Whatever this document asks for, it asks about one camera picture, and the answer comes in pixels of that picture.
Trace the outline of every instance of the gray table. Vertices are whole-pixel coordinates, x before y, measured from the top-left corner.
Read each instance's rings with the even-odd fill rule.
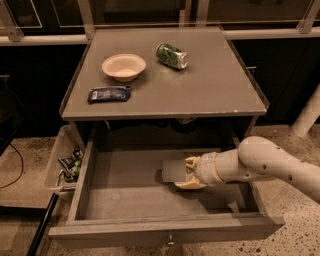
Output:
[[[155,56],[160,43],[189,53],[186,69],[177,71]],[[88,104],[93,87],[119,85],[101,70],[119,53],[137,54],[146,69],[133,82],[129,101]],[[258,116],[266,107],[243,67],[215,27],[97,30],[62,111],[66,121]]]

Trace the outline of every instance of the soda can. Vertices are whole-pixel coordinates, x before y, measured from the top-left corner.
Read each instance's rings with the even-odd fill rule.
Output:
[[[184,69],[189,61],[187,52],[166,43],[158,45],[156,56],[163,64],[176,69]]]

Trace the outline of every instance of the bowl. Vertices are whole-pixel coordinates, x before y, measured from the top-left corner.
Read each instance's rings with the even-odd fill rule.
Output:
[[[102,71],[120,82],[129,82],[146,67],[146,62],[135,54],[117,54],[102,63]]]

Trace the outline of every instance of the white pipe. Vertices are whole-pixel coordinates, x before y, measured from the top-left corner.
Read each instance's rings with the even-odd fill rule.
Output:
[[[86,35],[24,36],[19,42],[12,42],[7,36],[0,36],[1,46],[74,45],[89,44]]]
[[[256,29],[256,30],[225,30],[223,34],[227,40],[248,39],[285,39],[312,38],[320,36],[320,28],[313,27],[310,33],[302,34],[297,29]]]
[[[301,111],[299,117],[291,126],[292,131],[298,136],[305,136],[320,115],[320,84]]]

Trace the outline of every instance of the black wall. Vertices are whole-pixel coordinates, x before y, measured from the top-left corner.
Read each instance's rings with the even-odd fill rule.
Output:
[[[2,105],[4,100],[14,102],[19,111],[16,137],[57,135],[64,124],[60,104],[84,49],[84,45],[0,47],[0,75],[10,75],[7,85],[1,83]]]

